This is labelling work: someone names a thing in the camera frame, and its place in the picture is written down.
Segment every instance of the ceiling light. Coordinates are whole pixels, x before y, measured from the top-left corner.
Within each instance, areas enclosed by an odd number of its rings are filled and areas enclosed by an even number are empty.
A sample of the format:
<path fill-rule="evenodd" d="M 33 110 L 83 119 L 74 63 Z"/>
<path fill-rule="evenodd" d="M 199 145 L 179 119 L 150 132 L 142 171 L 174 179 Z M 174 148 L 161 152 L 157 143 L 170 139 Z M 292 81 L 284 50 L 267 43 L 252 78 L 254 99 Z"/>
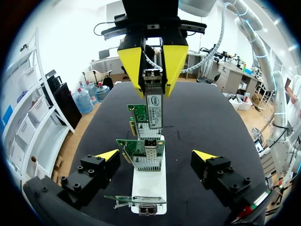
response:
<path fill-rule="evenodd" d="M 297 47 L 298 47 L 298 45 L 293 45 L 288 48 L 288 51 L 292 51 L 292 50 L 296 49 Z"/>
<path fill-rule="evenodd" d="M 281 19 L 279 18 L 279 19 L 277 19 L 277 20 L 275 20 L 274 21 L 274 25 L 277 25 L 279 22 L 281 21 Z"/>

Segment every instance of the black panel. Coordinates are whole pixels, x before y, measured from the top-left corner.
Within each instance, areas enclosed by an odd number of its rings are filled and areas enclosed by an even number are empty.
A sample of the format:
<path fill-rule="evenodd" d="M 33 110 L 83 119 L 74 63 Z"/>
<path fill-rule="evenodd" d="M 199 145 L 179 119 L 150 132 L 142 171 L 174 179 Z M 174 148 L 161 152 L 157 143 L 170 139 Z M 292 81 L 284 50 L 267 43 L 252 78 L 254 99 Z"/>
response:
<path fill-rule="evenodd" d="M 55 100 L 62 110 L 64 116 L 75 129 L 78 122 L 81 119 L 81 113 L 79 112 L 67 86 L 67 83 L 63 83 L 62 86 L 53 94 Z"/>

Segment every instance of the sticker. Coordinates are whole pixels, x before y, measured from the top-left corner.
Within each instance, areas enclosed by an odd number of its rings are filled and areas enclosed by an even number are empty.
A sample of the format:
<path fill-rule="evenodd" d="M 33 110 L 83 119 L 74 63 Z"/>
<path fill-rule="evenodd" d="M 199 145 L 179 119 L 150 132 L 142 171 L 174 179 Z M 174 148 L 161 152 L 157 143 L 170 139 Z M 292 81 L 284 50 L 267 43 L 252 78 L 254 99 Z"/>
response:
<path fill-rule="evenodd" d="M 147 95 L 146 98 L 150 128 L 162 128 L 162 96 Z"/>

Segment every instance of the desk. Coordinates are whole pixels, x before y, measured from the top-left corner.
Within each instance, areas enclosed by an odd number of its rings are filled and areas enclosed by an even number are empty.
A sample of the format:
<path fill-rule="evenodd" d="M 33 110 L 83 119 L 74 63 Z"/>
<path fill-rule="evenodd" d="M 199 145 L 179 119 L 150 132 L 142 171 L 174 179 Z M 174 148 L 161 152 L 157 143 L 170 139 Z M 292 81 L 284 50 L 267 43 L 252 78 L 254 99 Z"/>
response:
<path fill-rule="evenodd" d="M 216 84 L 223 93 L 236 94 L 240 82 L 243 81 L 247 84 L 246 92 L 250 93 L 250 97 L 252 98 L 257 82 L 259 82 L 257 78 L 242 72 L 236 65 L 227 62 L 219 62 L 218 72 L 221 75 Z"/>
<path fill-rule="evenodd" d="M 205 56 L 206 56 L 205 54 L 188 51 L 183 69 L 187 69 L 187 68 L 192 67 L 193 65 L 196 65 L 201 60 L 203 60 L 203 57 L 205 57 Z M 201 67 L 193 70 L 192 74 L 195 75 L 197 78 L 200 74 L 200 71 L 201 71 Z"/>
<path fill-rule="evenodd" d="M 127 104 L 145 104 L 132 83 L 122 82 L 102 102 L 87 127 L 75 153 L 71 172 L 87 154 L 120 149 L 116 138 L 132 136 Z M 140 217 L 128 207 L 113 209 L 107 195 L 131 195 L 133 166 L 120 155 L 121 165 L 106 190 L 100 190 L 81 211 L 113 225 L 223 225 L 229 208 L 223 207 L 212 191 L 207 191 L 190 166 L 191 152 L 197 149 L 224 155 L 238 173 L 249 176 L 252 186 L 264 182 L 263 169 L 254 142 L 233 106 L 210 84 L 177 82 L 171 96 L 164 99 L 166 141 L 167 213 Z"/>
<path fill-rule="evenodd" d="M 97 70 L 101 73 L 105 73 L 112 70 L 111 74 L 122 74 L 124 73 L 121 69 L 122 63 L 119 56 L 109 56 L 104 59 L 99 59 L 90 62 L 90 70 Z"/>

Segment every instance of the computer monitor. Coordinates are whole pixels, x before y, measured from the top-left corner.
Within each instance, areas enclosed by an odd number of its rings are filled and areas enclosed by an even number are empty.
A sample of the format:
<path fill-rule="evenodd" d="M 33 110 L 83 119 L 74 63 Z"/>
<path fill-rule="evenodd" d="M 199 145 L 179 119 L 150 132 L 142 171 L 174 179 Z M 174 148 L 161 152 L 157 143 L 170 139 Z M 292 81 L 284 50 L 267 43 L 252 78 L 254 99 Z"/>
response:
<path fill-rule="evenodd" d="M 99 59 L 104 59 L 110 56 L 110 51 L 108 49 L 102 50 L 98 52 L 98 55 L 99 55 Z"/>
<path fill-rule="evenodd" d="M 262 144 L 261 144 L 261 142 L 260 142 L 259 139 L 256 139 L 254 141 L 254 144 L 255 144 L 255 148 L 256 148 L 257 152 L 263 151 L 263 146 L 262 146 Z"/>

